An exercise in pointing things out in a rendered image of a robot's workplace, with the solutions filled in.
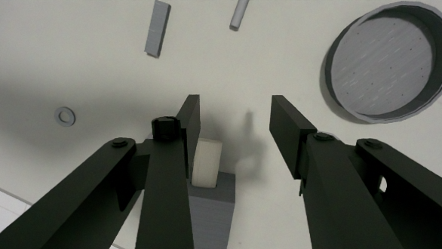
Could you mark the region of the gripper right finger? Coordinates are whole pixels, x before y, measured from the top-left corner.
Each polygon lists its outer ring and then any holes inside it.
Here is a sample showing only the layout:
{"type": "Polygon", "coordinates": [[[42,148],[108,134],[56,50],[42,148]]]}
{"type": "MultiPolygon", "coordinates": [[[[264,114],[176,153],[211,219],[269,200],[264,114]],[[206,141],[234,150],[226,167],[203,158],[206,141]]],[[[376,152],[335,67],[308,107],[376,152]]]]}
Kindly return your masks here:
{"type": "Polygon", "coordinates": [[[312,249],[442,249],[442,177],[380,140],[318,131],[283,95],[269,131],[301,180],[312,249]]]}

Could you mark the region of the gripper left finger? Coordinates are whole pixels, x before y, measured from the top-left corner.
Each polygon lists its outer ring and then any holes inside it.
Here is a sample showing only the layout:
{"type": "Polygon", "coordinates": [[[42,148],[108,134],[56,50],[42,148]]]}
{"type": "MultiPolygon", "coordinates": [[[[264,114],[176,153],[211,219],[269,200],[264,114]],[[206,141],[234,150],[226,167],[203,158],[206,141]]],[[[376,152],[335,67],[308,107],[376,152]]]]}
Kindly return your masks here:
{"type": "Polygon", "coordinates": [[[195,249],[186,179],[200,130],[200,94],[189,94],[143,143],[102,145],[0,232],[0,249],[110,249],[142,190],[134,249],[195,249]]]}

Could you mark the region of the grey cylindrical rod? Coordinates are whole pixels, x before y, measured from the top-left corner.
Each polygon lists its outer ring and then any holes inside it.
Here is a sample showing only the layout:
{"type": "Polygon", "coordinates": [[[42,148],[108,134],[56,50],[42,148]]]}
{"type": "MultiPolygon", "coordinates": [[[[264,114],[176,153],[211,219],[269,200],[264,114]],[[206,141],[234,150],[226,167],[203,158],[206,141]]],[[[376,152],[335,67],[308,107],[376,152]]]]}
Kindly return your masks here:
{"type": "Polygon", "coordinates": [[[240,27],[241,25],[241,21],[243,19],[244,13],[246,11],[247,5],[248,5],[249,0],[238,0],[238,3],[236,5],[235,8],[235,12],[232,16],[232,20],[230,23],[230,26],[233,26],[235,28],[240,27]]]}

